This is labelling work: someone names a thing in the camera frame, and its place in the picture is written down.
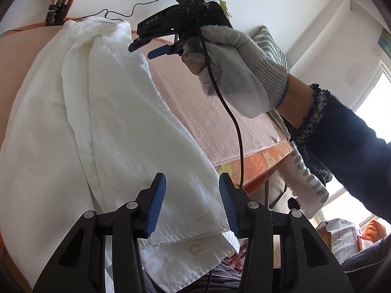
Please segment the right forearm dark sleeve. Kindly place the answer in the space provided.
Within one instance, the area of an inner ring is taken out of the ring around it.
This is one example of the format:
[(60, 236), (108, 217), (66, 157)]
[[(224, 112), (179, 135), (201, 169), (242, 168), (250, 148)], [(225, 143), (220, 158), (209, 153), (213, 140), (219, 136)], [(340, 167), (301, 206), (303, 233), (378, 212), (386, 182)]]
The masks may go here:
[(390, 220), (390, 144), (328, 90), (293, 75), (277, 111), (298, 147), (320, 160), (367, 210)]

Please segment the right hand white glove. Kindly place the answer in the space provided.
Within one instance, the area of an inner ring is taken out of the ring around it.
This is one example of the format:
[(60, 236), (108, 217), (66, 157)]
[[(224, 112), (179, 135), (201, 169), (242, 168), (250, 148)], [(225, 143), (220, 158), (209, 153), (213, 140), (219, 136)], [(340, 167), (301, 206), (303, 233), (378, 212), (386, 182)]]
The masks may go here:
[(203, 26), (211, 70), (223, 98), (247, 118), (255, 118), (284, 100), (288, 70), (272, 61), (245, 33)]

